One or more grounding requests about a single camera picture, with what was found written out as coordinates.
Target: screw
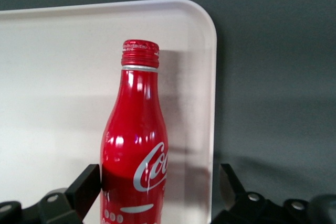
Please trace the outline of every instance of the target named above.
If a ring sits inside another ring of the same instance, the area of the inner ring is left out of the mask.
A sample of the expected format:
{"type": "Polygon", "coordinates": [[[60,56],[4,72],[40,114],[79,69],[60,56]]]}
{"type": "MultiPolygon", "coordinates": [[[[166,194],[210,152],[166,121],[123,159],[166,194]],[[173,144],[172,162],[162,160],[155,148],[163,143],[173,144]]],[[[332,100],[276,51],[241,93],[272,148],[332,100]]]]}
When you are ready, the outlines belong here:
{"type": "Polygon", "coordinates": [[[8,211],[12,208],[11,205],[4,205],[3,207],[0,207],[0,212],[8,211]]]}
{"type": "Polygon", "coordinates": [[[292,207],[294,207],[296,210],[304,210],[304,205],[301,202],[294,201],[292,202],[292,207]]]}
{"type": "Polygon", "coordinates": [[[50,196],[49,198],[47,198],[47,202],[51,203],[51,202],[54,202],[56,199],[58,198],[58,195],[53,195],[53,196],[50,196]]]}
{"type": "Polygon", "coordinates": [[[247,197],[252,201],[258,201],[260,199],[257,194],[249,194],[247,197]]]}

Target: gray background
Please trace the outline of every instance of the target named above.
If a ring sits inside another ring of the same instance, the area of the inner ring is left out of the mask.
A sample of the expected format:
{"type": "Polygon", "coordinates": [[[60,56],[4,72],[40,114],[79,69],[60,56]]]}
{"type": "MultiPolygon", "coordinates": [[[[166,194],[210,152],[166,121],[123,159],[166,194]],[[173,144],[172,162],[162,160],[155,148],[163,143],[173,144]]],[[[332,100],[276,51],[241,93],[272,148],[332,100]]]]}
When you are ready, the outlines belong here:
{"type": "MultiPolygon", "coordinates": [[[[133,0],[0,0],[0,10],[133,0]]],[[[336,0],[193,0],[218,36],[218,165],[275,203],[336,193],[336,0]]]]}

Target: coca-cola bottle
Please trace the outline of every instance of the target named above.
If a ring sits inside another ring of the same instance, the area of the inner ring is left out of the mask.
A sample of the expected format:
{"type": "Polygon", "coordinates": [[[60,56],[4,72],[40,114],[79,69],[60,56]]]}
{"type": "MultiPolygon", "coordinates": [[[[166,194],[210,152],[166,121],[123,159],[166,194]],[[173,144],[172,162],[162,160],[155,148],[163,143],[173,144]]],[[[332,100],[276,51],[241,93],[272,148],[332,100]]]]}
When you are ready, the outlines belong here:
{"type": "Polygon", "coordinates": [[[168,141],[159,104],[159,47],[123,44],[119,93],[101,143],[101,223],[160,224],[168,141]]]}

